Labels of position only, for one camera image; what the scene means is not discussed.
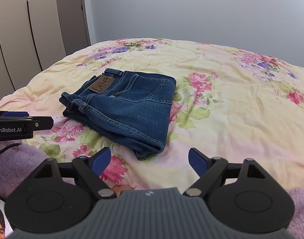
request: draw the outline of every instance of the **jeans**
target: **jeans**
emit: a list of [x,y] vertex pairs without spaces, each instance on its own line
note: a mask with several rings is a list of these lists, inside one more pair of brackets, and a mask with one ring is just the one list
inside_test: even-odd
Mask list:
[[63,115],[131,148],[138,160],[162,152],[176,80],[110,68],[102,75],[115,79],[102,93],[88,89],[101,76],[93,76],[73,94],[62,93]]

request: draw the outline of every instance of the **belt loop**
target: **belt loop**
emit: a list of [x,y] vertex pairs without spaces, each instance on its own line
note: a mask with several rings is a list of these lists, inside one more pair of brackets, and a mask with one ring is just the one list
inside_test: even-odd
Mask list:
[[123,71],[116,70],[116,69],[111,69],[111,68],[105,69],[105,73],[106,73],[106,72],[114,73],[114,74],[117,74],[117,75],[122,75],[122,74],[123,74]]

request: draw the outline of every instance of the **metal screw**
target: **metal screw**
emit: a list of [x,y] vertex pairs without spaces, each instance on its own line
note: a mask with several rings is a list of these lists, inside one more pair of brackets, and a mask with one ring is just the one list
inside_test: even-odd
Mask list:
[[98,194],[100,197],[107,198],[107,197],[111,197],[114,194],[114,192],[111,189],[100,189],[98,191]]
[[198,188],[189,188],[185,193],[190,197],[197,197],[202,194],[202,191]]

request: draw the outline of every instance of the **bedspread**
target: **bedspread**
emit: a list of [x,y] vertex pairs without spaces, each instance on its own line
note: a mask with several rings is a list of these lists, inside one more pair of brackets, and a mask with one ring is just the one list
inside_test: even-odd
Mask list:
[[[165,150],[144,161],[62,116],[64,91],[75,92],[106,68],[173,76],[177,81]],[[52,116],[50,131],[27,143],[58,162],[111,148],[100,176],[109,186],[178,187],[198,176],[188,163],[195,147],[209,157],[241,163],[252,157],[284,188],[304,187],[304,68],[241,49],[168,39],[95,44],[49,67],[0,101],[0,110]]]

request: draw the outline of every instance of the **black cable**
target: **black cable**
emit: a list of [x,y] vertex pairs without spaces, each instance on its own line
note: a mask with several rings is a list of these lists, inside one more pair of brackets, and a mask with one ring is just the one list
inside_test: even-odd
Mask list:
[[5,152],[6,150],[8,150],[9,148],[17,147],[17,146],[19,146],[19,145],[21,145],[21,143],[14,143],[14,144],[11,144],[11,145],[9,145],[9,146],[4,147],[2,150],[0,150],[0,155],[1,155],[3,152]]

